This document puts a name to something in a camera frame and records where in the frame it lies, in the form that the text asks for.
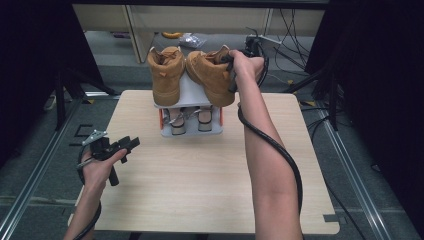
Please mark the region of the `person's left hand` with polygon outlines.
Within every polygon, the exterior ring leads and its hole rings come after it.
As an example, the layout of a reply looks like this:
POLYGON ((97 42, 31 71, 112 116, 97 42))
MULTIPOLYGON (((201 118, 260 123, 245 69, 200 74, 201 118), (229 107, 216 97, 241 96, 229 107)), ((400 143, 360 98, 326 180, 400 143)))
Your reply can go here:
POLYGON ((113 165, 120 161, 126 153, 126 149, 121 149, 106 160, 92 159, 90 163, 82 168, 85 181, 84 187, 89 191, 102 193, 113 165))

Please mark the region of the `aluminium floor rail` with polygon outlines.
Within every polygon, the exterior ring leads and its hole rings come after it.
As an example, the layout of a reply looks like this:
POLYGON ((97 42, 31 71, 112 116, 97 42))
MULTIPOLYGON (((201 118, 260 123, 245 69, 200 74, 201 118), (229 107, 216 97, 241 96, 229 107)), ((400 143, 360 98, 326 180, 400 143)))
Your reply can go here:
POLYGON ((0 240, 9 240, 13 235, 19 221, 21 220, 30 199, 40 184, 45 172, 47 171, 54 154, 56 153, 60 142, 65 135, 66 129, 81 105, 81 100, 73 100, 69 103, 69 108, 65 111, 65 120, 54 130, 48 138, 42 154, 39 156, 36 164, 28 175, 25 184, 19 193, 11 199, 10 208, 7 214, 0 221, 0 240))
POLYGON ((392 240, 392 235, 388 231, 387 224, 384 222, 382 215, 370 195, 370 192, 365 186, 365 182, 361 178, 351 155, 348 153, 348 150, 341 139, 339 131, 336 128, 337 121, 331 118, 331 115, 336 115, 336 111, 329 112, 329 110, 325 107, 325 104, 320 101, 317 102, 317 107, 319 108, 320 116, 328 117, 328 120, 324 121, 325 129, 335 151, 337 152, 341 164, 345 169, 347 178, 349 179, 351 187, 355 192, 356 198, 376 240, 392 240))

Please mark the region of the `black rhinestone strap sandal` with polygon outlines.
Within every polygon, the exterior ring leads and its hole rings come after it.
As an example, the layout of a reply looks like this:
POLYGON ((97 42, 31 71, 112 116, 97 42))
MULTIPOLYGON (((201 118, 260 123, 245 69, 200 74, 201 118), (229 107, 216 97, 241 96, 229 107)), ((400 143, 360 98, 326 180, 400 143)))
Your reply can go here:
POLYGON ((183 135, 186 133, 185 116, 183 108, 168 108, 168 124, 171 126, 172 135, 183 135))
POLYGON ((212 130, 212 106, 198 106, 194 111, 198 120, 198 130, 200 132, 209 132, 212 130))

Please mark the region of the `tan suede boot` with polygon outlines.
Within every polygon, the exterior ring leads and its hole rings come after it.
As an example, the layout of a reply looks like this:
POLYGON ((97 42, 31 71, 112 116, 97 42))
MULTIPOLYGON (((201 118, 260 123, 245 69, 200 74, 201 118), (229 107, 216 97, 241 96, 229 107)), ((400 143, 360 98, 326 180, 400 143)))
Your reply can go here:
POLYGON ((180 98, 180 79, 185 72, 185 57, 179 47, 149 50, 147 63, 152 75, 153 99, 157 105, 172 106, 180 98))
POLYGON ((221 59, 230 49, 223 45, 217 51, 205 53, 192 51, 186 58, 186 71, 192 81, 201 85, 209 102, 217 107, 226 107, 234 102, 234 94, 229 91, 231 78, 227 70, 228 62, 221 59))

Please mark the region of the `clear plastic bag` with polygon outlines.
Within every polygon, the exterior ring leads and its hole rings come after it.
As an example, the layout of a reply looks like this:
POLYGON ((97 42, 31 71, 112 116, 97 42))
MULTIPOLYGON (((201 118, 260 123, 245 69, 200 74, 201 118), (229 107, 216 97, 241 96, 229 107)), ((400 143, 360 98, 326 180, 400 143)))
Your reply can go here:
POLYGON ((182 47, 197 49, 202 47, 206 43, 206 39, 199 38, 192 33, 184 33, 178 40, 178 43, 182 47))

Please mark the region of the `white two-tier shoe rack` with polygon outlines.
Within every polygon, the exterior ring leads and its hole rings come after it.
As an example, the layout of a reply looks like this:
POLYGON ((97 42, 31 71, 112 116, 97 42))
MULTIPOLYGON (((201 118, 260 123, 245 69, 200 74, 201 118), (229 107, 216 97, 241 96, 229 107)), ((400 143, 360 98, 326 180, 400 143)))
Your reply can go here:
POLYGON ((170 118, 168 109, 176 108, 183 109, 184 113, 184 127, 186 132, 181 134, 181 137, 195 136, 195 135, 214 135, 221 134, 223 131, 223 112, 222 109, 216 107, 209 102, 204 92, 204 88, 192 81, 187 73, 184 73, 179 81, 180 97, 179 101, 172 106, 163 106, 154 103, 154 106, 159 110, 160 120, 160 133, 163 137, 173 137, 171 123, 173 119, 170 118), (198 115, 201 110, 206 107, 211 108, 211 130, 200 131, 198 115))

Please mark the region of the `person's right hand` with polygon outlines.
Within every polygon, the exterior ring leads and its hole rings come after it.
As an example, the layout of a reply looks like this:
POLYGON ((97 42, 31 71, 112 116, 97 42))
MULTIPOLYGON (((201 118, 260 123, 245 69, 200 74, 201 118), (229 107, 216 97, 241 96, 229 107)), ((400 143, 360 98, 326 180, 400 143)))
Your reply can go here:
POLYGON ((242 90, 248 85, 256 85, 264 68, 264 59, 262 57, 248 58, 238 50, 231 50, 230 56, 234 58, 233 69, 238 89, 242 90))

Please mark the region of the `dark curtain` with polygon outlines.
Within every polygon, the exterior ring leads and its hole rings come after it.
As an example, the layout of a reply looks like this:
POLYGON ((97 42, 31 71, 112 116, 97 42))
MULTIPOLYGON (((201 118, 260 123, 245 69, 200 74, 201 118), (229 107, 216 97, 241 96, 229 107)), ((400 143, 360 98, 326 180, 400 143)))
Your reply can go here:
POLYGON ((307 64, 322 68, 424 238, 424 0, 328 0, 307 64))
POLYGON ((0 0, 0 168, 70 70, 102 81, 71 0, 0 0))

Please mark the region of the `beige desk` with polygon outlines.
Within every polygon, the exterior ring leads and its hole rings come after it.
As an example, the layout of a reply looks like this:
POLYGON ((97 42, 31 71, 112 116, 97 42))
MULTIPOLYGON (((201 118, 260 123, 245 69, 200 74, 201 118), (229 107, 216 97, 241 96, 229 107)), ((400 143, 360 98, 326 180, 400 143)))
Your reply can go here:
POLYGON ((156 32, 284 35, 317 34, 322 10, 75 4, 86 31, 130 34, 136 61, 145 61, 156 32))

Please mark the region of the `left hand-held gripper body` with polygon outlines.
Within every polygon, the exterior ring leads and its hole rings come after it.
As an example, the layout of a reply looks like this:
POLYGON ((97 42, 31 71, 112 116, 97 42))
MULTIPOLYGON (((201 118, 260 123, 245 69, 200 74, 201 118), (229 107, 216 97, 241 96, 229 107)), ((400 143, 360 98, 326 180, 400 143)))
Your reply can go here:
MULTIPOLYGON (((82 168, 91 162, 92 159, 106 160, 113 156, 116 152, 124 149, 119 143, 109 143, 109 139, 105 137, 104 132, 95 131, 89 138, 83 142, 83 146, 89 145, 90 149, 81 157, 81 181, 85 184, 82 168)), ((114 165, 111 169, 108 180, 112 186, 119 184, 114 165)))

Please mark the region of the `black floor tape marks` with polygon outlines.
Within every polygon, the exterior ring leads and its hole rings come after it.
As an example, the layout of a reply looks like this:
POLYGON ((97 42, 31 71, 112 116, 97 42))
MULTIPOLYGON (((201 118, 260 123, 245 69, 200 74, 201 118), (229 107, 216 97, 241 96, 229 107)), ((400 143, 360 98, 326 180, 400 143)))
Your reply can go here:
POLYGON ((70 146, 80 146, 82 141, 87 139, 93 131, 92 124, 80 124, 69 143, 70 146))

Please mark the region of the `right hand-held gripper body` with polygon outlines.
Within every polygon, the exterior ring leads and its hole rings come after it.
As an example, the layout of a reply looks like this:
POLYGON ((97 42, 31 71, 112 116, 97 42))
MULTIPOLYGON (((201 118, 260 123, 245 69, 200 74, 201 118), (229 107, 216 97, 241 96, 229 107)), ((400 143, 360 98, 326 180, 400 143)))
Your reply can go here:
POLYGON ((266 53, 267 49, 278 48, 281 42, 273 40, 263 35, 248 35, 245 40, 245 48, 242 53, 247 57, 262 57, 264 59, 263 70, 260 74, 260 78, 257 81, 257 85, 260 86, 268 73, 269 57, 266 53))

